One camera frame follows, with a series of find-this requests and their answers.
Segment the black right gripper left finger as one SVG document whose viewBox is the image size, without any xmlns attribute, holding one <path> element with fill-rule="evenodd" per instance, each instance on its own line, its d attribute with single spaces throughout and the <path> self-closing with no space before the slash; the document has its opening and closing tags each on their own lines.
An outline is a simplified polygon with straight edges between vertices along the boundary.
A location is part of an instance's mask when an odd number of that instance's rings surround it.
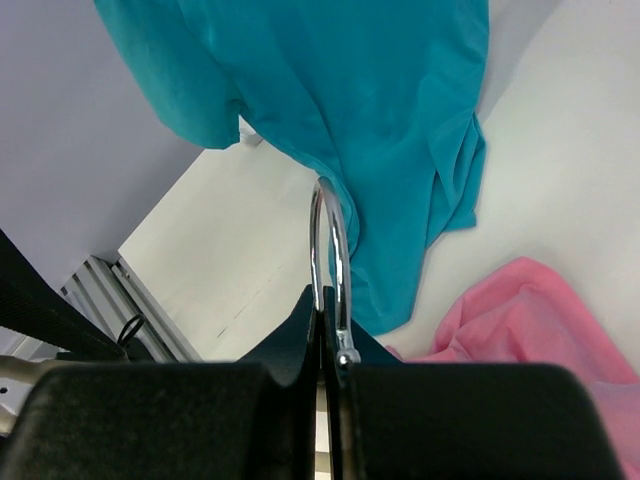
<svg viewBox="0 0 640 480">
<path fill-rule="evenodd" d="M 82 365 L 33 388 L 5 479 L 310 479 L 317 346 L 305 289 L 232 363 Z"/>
</svg>

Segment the pink t shirt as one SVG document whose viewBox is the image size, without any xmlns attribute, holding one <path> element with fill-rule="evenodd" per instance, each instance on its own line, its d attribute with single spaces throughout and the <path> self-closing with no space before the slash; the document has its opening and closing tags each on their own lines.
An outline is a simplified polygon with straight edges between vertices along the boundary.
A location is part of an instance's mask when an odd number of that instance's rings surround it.
<svg viewBox="0 0 640 480">
<path fill-rule="evenodd" d="M 469 288 L 414 363 L 549 363 L 590 393 L 625 478 L 639 476 L 639 375 L 572 287 L 527 257 Z"/>
</svg>

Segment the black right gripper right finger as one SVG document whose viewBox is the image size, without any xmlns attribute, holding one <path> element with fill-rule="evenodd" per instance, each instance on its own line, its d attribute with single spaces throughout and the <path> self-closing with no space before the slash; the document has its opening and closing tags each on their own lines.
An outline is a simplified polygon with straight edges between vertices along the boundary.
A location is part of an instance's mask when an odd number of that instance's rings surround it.
<svg viewBox="0 0 640 480">
<path fill-rule="evenodd" d="M 338 364 L 332 288 L 323 369 L 336 479 L 619 479 L 587 391 L 549 364 L 403 363 L 354 327 Z"/>
</svg>

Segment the cream hanger with metal hook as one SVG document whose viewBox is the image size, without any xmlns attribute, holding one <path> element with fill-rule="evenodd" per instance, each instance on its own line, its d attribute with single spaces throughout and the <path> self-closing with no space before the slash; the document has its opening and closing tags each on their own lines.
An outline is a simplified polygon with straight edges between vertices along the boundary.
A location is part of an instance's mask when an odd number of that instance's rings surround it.
<svg viewBox="0 0 640 480">
<path fill-rule="evenodd" d="M 316 181 L 311 197 L 309 257 L 313 313 L 322 322 L 320 365 L 325 377 L 329 454 L 334 479 L 359 477 L 349 373 L 361 361 L 353 336 L 348 238 L 330 180 Z"/>
</svg>

